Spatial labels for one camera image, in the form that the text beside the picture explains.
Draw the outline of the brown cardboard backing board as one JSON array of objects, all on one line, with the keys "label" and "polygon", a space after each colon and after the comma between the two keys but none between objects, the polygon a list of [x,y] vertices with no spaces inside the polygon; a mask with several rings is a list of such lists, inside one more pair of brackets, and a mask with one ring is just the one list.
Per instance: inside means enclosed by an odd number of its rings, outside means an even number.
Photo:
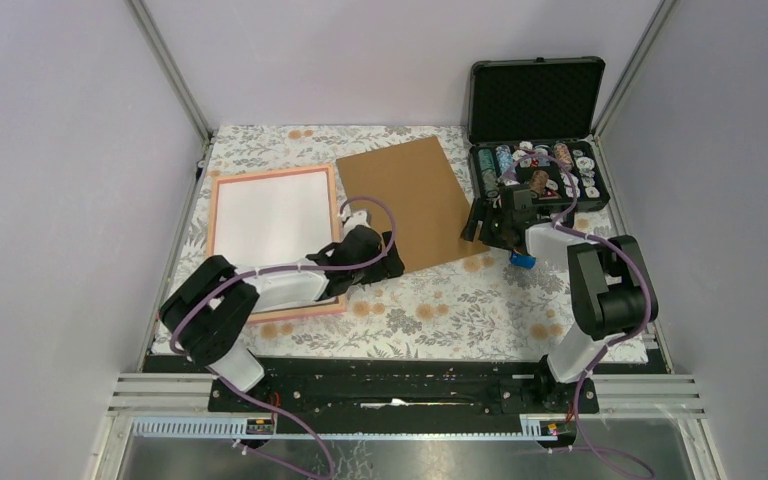
[{"label": "brown cardboard backing board", "polygon": [[373,197],[390,209],[407,273],[489,251],[461,238],[470,202],[437,137],[342,157],[336,167],[348,198]]}]

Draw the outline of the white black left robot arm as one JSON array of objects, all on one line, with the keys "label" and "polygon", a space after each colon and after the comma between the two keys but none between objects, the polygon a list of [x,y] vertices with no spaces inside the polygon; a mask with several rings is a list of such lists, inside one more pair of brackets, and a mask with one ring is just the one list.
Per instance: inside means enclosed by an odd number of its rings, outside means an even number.
[{"label": "white black left robot arm", "polygon": [[259,360],[238,342],[252,315],[319,306],[352,286],[403,272],[394,233],[361,224],[294,264],[241,271],[213,255],[161,305],[158,318],[176,354],[209,370],[242,408],[256,411],[269,401],[271,387]]}]

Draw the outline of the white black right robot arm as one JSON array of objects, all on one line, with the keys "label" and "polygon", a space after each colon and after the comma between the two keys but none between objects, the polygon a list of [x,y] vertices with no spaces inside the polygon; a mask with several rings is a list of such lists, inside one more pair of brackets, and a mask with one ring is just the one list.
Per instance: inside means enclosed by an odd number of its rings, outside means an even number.
[{"label": "white black right robot arm", "polygon": [[572,400],[572,383],[591,372],[610,346],[639,334],[658,313],[636,239],[573,229],[576,207],[542,204],[524,185],[501,186],[473,199],[461,232],[466,241],[508,251],[510,263],[520,268],[540,260],[567,267],[575,324],[542,359],[533,386],[535,402],[549,412]]}]

